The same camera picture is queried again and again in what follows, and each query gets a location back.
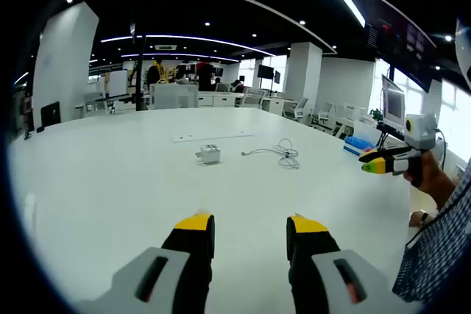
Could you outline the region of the person's right hand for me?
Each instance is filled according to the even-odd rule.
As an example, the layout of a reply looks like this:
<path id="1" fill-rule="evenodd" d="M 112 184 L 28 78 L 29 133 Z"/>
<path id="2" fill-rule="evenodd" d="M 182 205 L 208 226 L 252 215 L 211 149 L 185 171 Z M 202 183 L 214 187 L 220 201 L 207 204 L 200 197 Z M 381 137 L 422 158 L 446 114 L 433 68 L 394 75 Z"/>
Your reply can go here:
<path id="1" fill-rule="evenodd" d="M 403 173 L 405 180 L 424 193 L 431 194 L 438 188 L 442 171 L 439 169 L 431 151 L 421 154 L 420 160 Z"/>

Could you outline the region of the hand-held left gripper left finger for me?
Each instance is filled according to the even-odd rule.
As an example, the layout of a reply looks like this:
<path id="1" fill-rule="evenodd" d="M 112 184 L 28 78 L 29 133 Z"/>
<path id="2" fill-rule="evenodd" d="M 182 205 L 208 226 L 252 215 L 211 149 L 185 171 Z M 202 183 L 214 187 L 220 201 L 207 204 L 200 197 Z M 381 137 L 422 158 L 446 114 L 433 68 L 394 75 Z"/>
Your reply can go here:
<path id="1" fill-rule="evenodd" d="M 176 224 L 112 277 L 110 289 L 77 303 L 78 313 L 204 313 L 212 280 L 214 216 L 199 212 Z"/>

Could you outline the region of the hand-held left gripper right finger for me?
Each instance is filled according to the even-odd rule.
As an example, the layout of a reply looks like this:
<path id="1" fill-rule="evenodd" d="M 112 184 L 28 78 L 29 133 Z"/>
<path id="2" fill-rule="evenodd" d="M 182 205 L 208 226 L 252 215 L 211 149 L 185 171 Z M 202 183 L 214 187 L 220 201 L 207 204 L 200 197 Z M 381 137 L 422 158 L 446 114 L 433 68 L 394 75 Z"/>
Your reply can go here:
<path id="1" fill-rule="evenodd" d="M 326 226 L 302 215 L 286 221 L 288 281 L 297 313 L 417 313 L 416 301 L 392 293 L 386 276 Z"/>

